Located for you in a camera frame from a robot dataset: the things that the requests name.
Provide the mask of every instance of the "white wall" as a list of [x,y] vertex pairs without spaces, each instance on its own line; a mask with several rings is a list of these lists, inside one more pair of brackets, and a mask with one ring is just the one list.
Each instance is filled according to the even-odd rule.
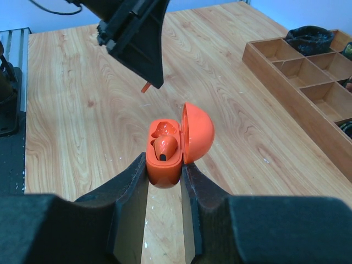
[[[77,15],[61,16],[44,12],[28,0],[0,0],[0,2],[0,31],[29,27],[35,33],[99,22],[99,18],[86,8]],[[58,12],[77,10],[75,5],[68,4],[65,0],[37,0],[36,2]],[[230,2],[235,0],[170,0],[168,12]]]
[[316,25],[352,35],[351,0],[251,0],[251,6],[287,29]]

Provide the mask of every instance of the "black clamp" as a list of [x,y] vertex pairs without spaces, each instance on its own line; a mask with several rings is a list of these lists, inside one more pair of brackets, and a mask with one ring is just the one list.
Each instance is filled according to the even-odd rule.
[[98,43],[125,67],[160,88],[164,83],[161,31],[169,0],[124,0],[98,26]]

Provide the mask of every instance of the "orange earbud case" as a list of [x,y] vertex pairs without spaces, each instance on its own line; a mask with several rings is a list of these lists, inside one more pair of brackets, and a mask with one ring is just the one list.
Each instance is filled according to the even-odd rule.
[[181,177],[185,164],[203,157],[211,148],[215,128],[209,115],[185,103],[181,126],[173,119],[158,119],[149,127],[146,162],[151,184],[171,188]]

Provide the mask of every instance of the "black robot end effector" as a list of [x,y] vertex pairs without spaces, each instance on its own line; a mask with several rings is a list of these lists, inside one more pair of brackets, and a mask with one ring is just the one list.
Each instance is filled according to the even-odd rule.
[[352,263],[352,210],[332,197],[233,196],[183,164],[186,263]]
[[66,0],[101,21],[98,43],[125,67],[159,89],[164,83],[161,32],[169,0]]
[[0,196],[0,263],[141,263],[149,181],[145,153],[74,202]]

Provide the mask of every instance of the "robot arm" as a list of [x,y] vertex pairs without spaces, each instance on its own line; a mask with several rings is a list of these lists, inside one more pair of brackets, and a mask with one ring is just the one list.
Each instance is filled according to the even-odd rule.
[[66,0],[100,19],[98,43],[108,54],[159,89],[164,83],[161,31],[169,0]]

